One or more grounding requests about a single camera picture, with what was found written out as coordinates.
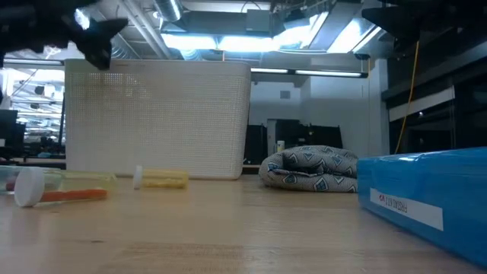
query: plastic tube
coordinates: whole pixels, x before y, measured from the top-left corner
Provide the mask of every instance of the plastic tube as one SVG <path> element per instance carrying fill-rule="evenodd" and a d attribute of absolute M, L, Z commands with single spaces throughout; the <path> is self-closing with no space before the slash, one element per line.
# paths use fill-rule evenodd
<path fill-rule="evenodd" d="M 22 207 L 38 202 L 64 202 L 106 199 L 116 186 L 116 177 L 109 173 L 69 170 L 43 170 L 26 167 L 15 181 L 15 202 Z"/>
<path fill-rule="evenodd" d="M 0 166 L 0 193 L 13 193 L 17 176 L 24 168 L 28 168 L 28 167 Z M 47 167 L 39 167 L 39 168 L 43 170 L 58 170 L 58 168 L 47 168 Z M 58 183 L 59 182 L 56 182 L 55 180 L 46 181 L 47 186 L 55 187 L 55 185 Z"/>
<path fill-rule="evenodd" d="M 143 187 L 187 188 L 189 174 L 178 170 L 144 169 L 142 166 L 135 168 L 133 185 L 134 190 Z"/>

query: fluorescent light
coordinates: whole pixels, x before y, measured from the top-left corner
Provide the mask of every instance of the fluorescent light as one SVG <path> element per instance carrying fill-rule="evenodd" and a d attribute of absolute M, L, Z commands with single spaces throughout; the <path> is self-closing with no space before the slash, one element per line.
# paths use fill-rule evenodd
<path fill-rule="evenodd" d="M 362 76 L 360 72 L 327 72 L 327 71 L 312 71 L 298 69 L 295 72 L 297 75 L 309 75 L 309 76 L 332 76 L 332 77 L 355 77 L 359 78 Z"/>
<path fill-rule="evenodd" d="M 354 19 L 342 30 L 327 52 L 349 53 L 360 42 L 361 38 L 360 24 Z"/>
<path fill-rule="evenodd" d="M 364 47 L 370 40 L 372 40 L 372 38 L 374 38 L 378 33 L 380 33 L 382 29 L 380 27 L 376 27 L 374 28 L 372 31 L 369 31 L 368 34 L 365 36 L 364 39 L 362 39 L 362 41 L 360 41 L 360 43 L 358 43 L 357 46 L 355 46 L 353 49 L 352 49 L 352 52 L 356 53 L 357 51 L 359 51 L 362 47 Z"/>
<path fill-rule="evenodd" d="M 61 113 L 38 113 L 34 111 L 20 111 L 18 112 L 18 116 L 61 118 Z"/>
<path fill-rule="evenodd" d="M 280 68 L 251 68 L 251 72 L 257 73 L 276 73 L 276 74 L 287 74 L 287 69 L 280 69 Z"/>
<path fill-rule="evenodd" d="M 279 45 L 268 37 L 223 37 L 218 49 L 239 53 L 267 53 L 279 49 Z"/>
<path fill-rule="evenodd" d="M 309 31 L 310 26 L 293 27 L 274 36 L 272 40 L 279 46 L 294 45 L 301 43 Z"/>
<path fill-rule="evenodd" d="M 17 123 L 28 123 L 28 122 L 29 122 L 29 120 L 28 119 L 25 119 L 23 117 L 17 118 Z"/>
<path fill-rule="evenodd" d="M 216 49 L 213 37 L 162 34 L 167 46 L 175 49 Z"/>
<path fill-rule="evenodd" d="M 325 23 L 328 14 L 329 14 L 328 11 L 326 11 L 326 12 L 322 12 L 319 15 L 315 15 L 317 16 L 317 18 L 315 18 L 315 16 L 310 18 L 310 24 L 312 24 L 312 27 L 310 29 L 310 32 L 306 36 L 306 38 L 303 39 L 300 48 L 303 49 L 304 47 L 309 46 L 311 42 L 313 42 L 314 37 L 316 37 L 318 31 L 320 31 L 321 27 Z"/>
<path fill-rule="evenodd" d="M 42 60 L 42 59 L 15 59 L 6 58 L 4 64 L 17 64 L 17 65 L 63 65 L 60 60 Z"/>
<path fill-rule="evenodd" d="M 84 15 L 83 11 L 80 11 L 77 8 L 75 11 L 75 21 L 81 26 L 81 28 L 83 28 L 83 30 L 90 27 L 90 18 Z"/>
<path fill-rule="evenodd" d="M 16 100 L 15 97 L 14 99 L 11 100 L 12 103 L 17 103 L 17 104 L 62 104 L 62 101 L 59 100 Z"/>

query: patterned cloth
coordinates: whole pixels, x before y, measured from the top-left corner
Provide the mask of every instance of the patterned cloth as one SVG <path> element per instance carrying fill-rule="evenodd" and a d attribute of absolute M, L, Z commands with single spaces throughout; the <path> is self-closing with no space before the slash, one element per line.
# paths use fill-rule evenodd
<path fill-rule="evenodd" d="M 325 145 L 289 148 L 261 164 L 266 186 L 315 192 L 357 192 L 357 156 Z"/>

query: perforated basket wall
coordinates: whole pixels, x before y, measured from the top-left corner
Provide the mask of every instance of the perforated basket wall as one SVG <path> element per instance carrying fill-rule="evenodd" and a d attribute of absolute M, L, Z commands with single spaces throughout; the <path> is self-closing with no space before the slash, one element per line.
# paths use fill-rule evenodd
<path fill-rule="evenodd" d="M 249 99 L 243 63 L 114 60 L 100 72 L 67 60 L 67 168 L 133 174 L 141 164 L 236 179 Z"/>

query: computer monitor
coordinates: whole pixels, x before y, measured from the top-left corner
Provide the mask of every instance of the computer monitor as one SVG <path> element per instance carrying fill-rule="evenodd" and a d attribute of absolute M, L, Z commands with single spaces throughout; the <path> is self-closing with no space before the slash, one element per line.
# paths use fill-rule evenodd
<path fill-rule="evenodd" d="M 5 145 L 11 146 L 12 148 L 15 148 L 17 150 L 23 150 L 25 127 L 25 124 L 17 123 L 15 125 L 14 138 L 9 139 Z"/>
<path fill-rule="evenodd" d="M 17 130 L 16 110 L 0 110 L 0 146 L 11 145 Z"/>

